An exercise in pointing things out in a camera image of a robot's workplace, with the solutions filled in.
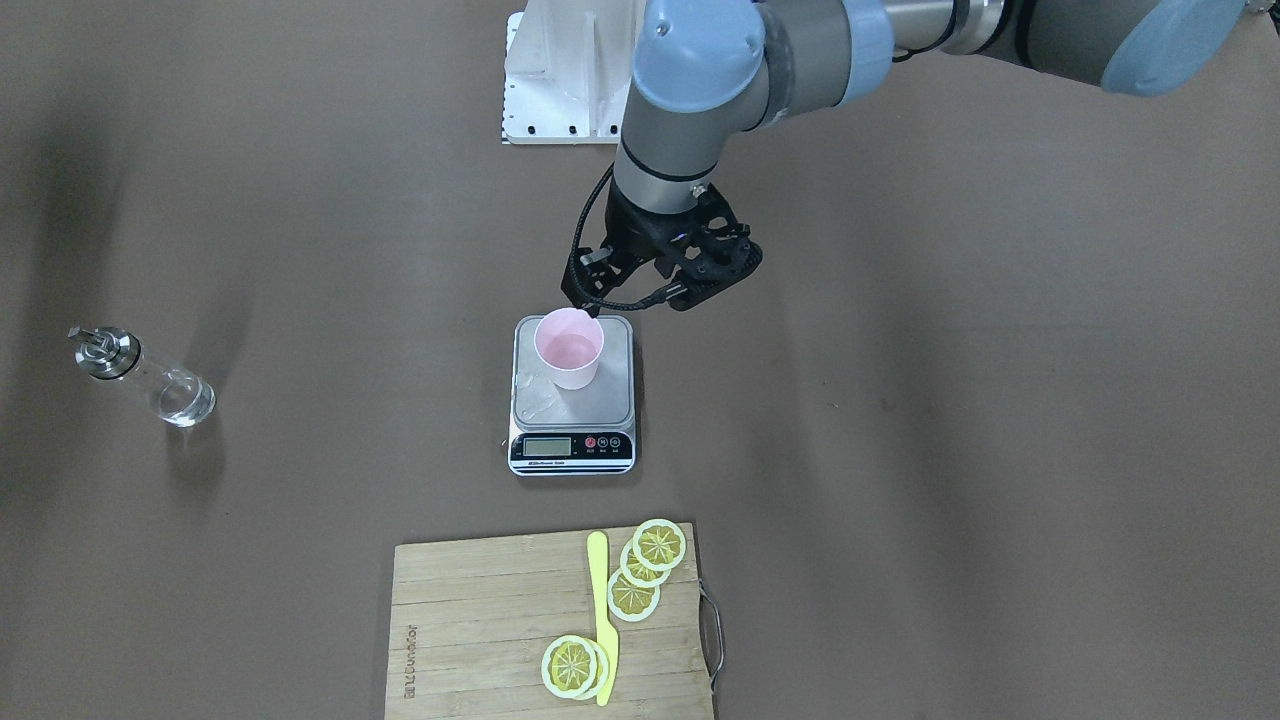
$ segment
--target cutting board handle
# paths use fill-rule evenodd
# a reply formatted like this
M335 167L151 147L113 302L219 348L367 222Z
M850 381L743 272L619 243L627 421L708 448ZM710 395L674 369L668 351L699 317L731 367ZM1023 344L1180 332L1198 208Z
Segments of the cutting board handle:
M724 669L724 624L721 621L719 605L716 603L716 598L707 591L707 582L701 578L698 578L698 594L701 596L699 605L710 607L712 623L716 626L716 667L707 667L712 675L712 694L716 694L716 680L719 679L721 670ZM703 656L705 657L705 655L707 633L703 632Z

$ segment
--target scale control panel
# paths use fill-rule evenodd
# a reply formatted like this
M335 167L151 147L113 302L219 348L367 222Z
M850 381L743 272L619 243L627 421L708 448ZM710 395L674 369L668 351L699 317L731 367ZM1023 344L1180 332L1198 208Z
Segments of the scale control panel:
M626 433L521 433L511 443L509 465L521 475L598 475L626 473L635 457Z

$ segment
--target yellow knife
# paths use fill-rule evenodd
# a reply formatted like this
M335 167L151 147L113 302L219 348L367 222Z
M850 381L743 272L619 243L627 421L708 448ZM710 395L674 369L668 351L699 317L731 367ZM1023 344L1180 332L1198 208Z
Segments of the yellow knife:
M609 678L595 696L595 705L604 707L613 694L613 680L618 676L618 630L609 623L609 607L604 593L609 592L609 537L595 530L586 536L586 560L591 568L591 594L595 598L595 642L609 659Z

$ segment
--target brand logo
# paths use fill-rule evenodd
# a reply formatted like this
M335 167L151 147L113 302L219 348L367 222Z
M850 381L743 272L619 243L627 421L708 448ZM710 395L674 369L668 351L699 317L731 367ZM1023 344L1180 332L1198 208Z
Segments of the brand logo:
M404 700L417 696L417 625L404 633Z

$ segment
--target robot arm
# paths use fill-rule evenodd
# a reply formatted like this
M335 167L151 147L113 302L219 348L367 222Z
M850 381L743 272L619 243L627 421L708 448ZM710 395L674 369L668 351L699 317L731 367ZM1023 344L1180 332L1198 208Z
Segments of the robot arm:
M983 54L1161 95L1208 61L1243 10L1244 0L649 0L617 156L561 287L593 314L687 310L750 275L763 252L710 183L728 137L849 102L895 61ZM581 247L605 184L605 237ZM605 300L649 261L666 284L637 302Z

